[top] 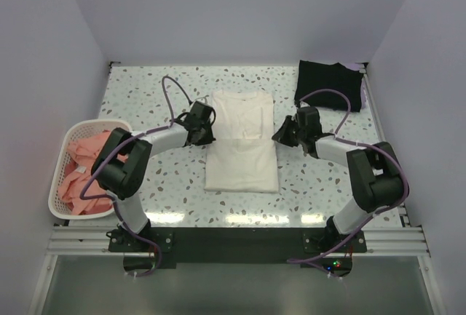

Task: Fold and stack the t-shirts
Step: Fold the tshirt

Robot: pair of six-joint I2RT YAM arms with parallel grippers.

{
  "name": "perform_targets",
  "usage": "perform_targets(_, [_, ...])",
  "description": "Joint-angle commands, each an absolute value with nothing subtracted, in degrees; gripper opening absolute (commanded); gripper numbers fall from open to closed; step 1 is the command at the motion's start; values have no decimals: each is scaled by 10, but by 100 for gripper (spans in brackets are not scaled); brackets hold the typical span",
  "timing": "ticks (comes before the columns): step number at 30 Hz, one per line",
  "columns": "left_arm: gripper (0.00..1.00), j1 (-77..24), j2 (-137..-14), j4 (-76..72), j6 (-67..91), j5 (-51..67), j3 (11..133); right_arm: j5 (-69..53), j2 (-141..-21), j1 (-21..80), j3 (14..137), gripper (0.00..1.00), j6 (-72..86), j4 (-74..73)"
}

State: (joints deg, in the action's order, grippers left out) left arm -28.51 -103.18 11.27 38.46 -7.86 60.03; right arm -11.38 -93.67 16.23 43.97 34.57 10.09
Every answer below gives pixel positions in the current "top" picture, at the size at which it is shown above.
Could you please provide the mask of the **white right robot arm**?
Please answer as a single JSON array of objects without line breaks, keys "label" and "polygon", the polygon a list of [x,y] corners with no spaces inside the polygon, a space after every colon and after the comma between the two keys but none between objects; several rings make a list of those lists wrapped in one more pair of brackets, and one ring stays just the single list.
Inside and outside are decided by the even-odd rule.
[{"label": "white right robot arm", "polygon": [[396,207],[408,193],[407,179],[388,142],[358,143],[324,132],[314,107],[299,108],[294,116],[287,116],[272,139],[288,147],[301,146],[315,159],[347,168],[352,198],[325,226],[325,245],[334,252],[342,251],[350,243],[350,234],[374,214]]}]

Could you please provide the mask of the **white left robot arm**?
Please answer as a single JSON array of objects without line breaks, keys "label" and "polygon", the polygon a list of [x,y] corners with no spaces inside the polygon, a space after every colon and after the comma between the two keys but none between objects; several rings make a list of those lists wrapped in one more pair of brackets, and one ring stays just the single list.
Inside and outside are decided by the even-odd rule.
[{"label": "white left robot arm", "polygon": [[191,109],[180,114],[166,127],[131,133],[121,127],[110,132],[91,169],[91,179],[80,198],[94,199],[87,195],[91,184],[97,183],[110,198],[120,226],[127,231],[126,244],[135,251],[145,250],[151,242],[149,219],[138,196],[143,184],[149,159],[160,153],[190,145],[208,145],[215,141],[213,107],[195,101]]}]

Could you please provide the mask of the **white t-shirt red print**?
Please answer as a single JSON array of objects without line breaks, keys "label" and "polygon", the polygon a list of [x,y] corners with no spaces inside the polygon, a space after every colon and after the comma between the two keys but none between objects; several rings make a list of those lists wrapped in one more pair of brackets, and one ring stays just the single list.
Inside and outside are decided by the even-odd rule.
[{"label": "white t-shirt red print", "polygon": [[272,96],[221,90],[210,101],[216,111],[215,140],[207,148],[205,190],[277,193]]}]

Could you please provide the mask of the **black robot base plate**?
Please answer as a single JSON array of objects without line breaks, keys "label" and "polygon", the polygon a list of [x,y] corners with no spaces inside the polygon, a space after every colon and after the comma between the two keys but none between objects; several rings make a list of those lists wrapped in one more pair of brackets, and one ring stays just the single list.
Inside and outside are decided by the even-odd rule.
[{"label": "black robot base plate", "polygon": [[319,258],[323,228],[148,228],[135,238],[123,228],[107,232],[108,250],[123,256],[128,273],[175,268],[180,263],[284,264],[310,259],[334,276],[352,270],[356,254],[366,253],[363,232],[336,250],[336,257]]}]

